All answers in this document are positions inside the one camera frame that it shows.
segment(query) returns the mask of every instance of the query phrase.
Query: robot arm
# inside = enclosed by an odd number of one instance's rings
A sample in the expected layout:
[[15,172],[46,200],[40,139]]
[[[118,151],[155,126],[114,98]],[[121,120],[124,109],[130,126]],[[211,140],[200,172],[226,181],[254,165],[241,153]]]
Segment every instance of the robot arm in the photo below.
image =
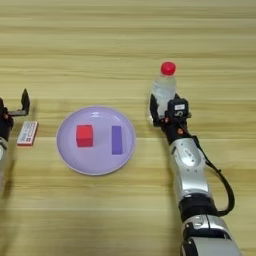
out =
[[17,111],[8,111],[0,98],[0,188],[2,186],[4,164],[8,149],[9,134],[13,127],[13,117],[26,116],[29,114],[30,100],[28,92],[25,89],[21,98],[22,109]]
[[[187,118],[191,117],[188,102],[176,95],[168,103],[165,118],[158,119],[157,103],[151,96],[150,110],[154,125],[162,128],[169,142],[170,163],[174,173],[176,201],[183,222],[181,256],[241,256],[224,220],[220,218],[234,207],[234,195],[220,170],[209,161],[196,137],[187,130]],[[218,211],[206,177],[209,165],[219,174],[227,192],[229,209]]]

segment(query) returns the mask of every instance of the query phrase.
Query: purple plate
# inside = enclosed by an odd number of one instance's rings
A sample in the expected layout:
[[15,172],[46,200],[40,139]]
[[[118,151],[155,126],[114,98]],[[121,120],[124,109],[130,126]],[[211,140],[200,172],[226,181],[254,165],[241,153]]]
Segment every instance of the purple plate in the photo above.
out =
[[[76,126],[93,126],[93,147],[78,148]],[[112,155],[112,126],[122,127],[123,154]],[[136,134],[132,123],[121,113],[106,107],[88,107],[69,115],[57,133],[57,148],[73,170],[88,175],[111,173],[127,163],[135,149]]]

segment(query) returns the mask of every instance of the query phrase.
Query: purple rectangular block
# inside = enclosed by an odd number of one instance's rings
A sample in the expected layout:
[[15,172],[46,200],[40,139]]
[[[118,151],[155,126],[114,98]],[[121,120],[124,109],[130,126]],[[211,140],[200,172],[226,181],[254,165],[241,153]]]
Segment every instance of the purple rectangular block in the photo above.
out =
[[123,154],[122,128],[112,126],[112,155]]

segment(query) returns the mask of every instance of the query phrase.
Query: water bottle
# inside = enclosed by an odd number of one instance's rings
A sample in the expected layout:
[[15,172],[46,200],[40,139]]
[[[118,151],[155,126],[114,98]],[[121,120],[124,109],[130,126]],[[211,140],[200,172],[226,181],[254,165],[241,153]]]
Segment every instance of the water bottle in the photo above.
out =
[[[176,66],[173,62],[164,62],[161,66],[161,74],[155,79],[151,94],[156,98],[158,104],[158,116],[163,118],[168,107],[168,102],[175,97],[176,79],[174,76]],[[153,123],[150,113],[150,102],[148,106],[148,120]]]

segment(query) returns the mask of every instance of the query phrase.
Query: black cable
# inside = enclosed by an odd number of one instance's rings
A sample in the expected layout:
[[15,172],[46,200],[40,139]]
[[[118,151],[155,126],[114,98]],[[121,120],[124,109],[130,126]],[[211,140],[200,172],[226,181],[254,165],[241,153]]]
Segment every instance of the black cable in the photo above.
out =
[[218,178],[220,179],[220,181],[223,183],[225,189],[226,189],[226,192],[227,192],[227,195],[228,195],[228,206],[225,210],[222,210],[222,211],[218,211],[219,213],[219,216],[225,216],[227,214],[229,214],[235,207],[235,195],[234,195],[234,192],[233,192],[233,189],[232,187],[230,186],[229,182],[227,181],[227,179],[225,178],[225,176],[221,173],[221,169],[218,169],[210,160],[209,158],[207,157],[207,155],[205,154],[204,150],[202,149],[200,143],[199,143],[199,140],[197,138],[197,136],[192,136],[186,127],[184,127],[182,124],[180,124],[180,128],[185,131],[187,133],[187,135],[189,137],[191,137],[194,142],[196,143],[196,146],[202,151],[204,157],[205,157],[205,160],[206,160],[206,164],[211,167],[216,173],[217,173],[217,176]]

